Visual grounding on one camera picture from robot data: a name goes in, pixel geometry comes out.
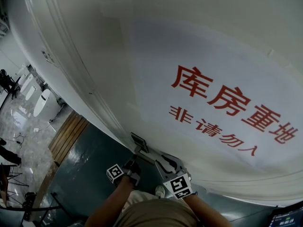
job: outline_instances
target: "white sneaker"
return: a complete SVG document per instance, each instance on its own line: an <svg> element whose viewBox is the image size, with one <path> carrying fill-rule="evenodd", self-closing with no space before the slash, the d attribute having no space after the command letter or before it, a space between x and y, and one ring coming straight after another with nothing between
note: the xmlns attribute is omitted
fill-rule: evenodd
<svg viewBox="0 0 303 227"><path fill-rule="evenodd" d="M156 190L155 190L155 195L160 198L160 199L163 199L164 196L165 196L165 189L163 186L159 185L156 187Z"/></svg>

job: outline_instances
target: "person's arm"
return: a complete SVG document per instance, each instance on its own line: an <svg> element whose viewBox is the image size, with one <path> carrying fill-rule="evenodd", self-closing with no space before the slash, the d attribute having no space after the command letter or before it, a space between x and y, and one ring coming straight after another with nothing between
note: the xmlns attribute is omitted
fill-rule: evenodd
<svg viewBox="0 0 303 227"><path fill-rule="evenodd" d="M128 176L123 176L115 191L105 203L86 221L85 227L112 227L118 219L134 185Z"/></svg>
<svg viewBox="0 0 303 227"><path fill-rule="evenodd" d="M199 199L197 195L189 195L183 199L205 227L232 226L226 218Z"/></svg>

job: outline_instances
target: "display screen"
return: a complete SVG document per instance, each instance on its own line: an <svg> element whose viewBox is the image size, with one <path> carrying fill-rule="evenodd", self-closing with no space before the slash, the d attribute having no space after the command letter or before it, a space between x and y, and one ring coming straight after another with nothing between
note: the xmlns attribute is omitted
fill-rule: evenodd
<svg viewBox="0 0 303 227"><path fill-rule="evenodd" d="M303 227L303 207L288 213L274 215L269 227Z"/></svg>

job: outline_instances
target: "tiled floor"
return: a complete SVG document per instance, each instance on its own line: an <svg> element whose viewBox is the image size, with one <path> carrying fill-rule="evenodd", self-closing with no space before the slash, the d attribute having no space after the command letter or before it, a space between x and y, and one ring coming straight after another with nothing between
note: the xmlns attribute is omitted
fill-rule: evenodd
<svg viewBox="0 0 303 227"><path fill-rule="evenodd" d="M118 163L122 165L132 153L115 140L89 125L80 135L68 157L63 161L54 177L41 207L53 202L49 193L57 193L61 204L75 217L87 217L112 193L114 186L106 176L106 169ZM154 193L161 184L161 176L155 166L138 161L141 166L139 190ZM221 212L234 226L262 227L273 208L236 201L227 197L207 193L200 186L193 186L198 196ZM72 223L62 210L51 211L45 223L65 227Z"/></svg>
<svg viewBox="0 0 303 227"><path fill-rule="evenodd" d="M0 111L0 137L22 142L22 146L13 141L6 140L4 146L7 150L18 154L21 157L21 167L17 167L15 172L22 172L22 175L16 177L18 181L28 184L29 187L9 184L9 190L17 192L13 198L19 202L24 201L26 192L37 192L52 163L52 155L48 145L64 123L68 115L72 112L69 106L65 106L60 111L55 121L49 125L48 122L41 121L33 116L34 105L25 100L20 92L17 98L13 100L9 96ZM45 128L39 132L34 132L34 128ZM9 164L0 156L0 163Z"/></svg>

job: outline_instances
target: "wooden floor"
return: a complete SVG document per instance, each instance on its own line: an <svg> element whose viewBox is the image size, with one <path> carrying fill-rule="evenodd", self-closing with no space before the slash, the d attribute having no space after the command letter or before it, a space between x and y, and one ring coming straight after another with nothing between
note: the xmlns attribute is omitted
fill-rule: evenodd
<svg viewBox="0 0 303 227"><path fill-rule="evenodd" d="M88 125L88 121L73 111L57 132L49 149L54 162L59 166L65 159L73 144Z"/></svg>

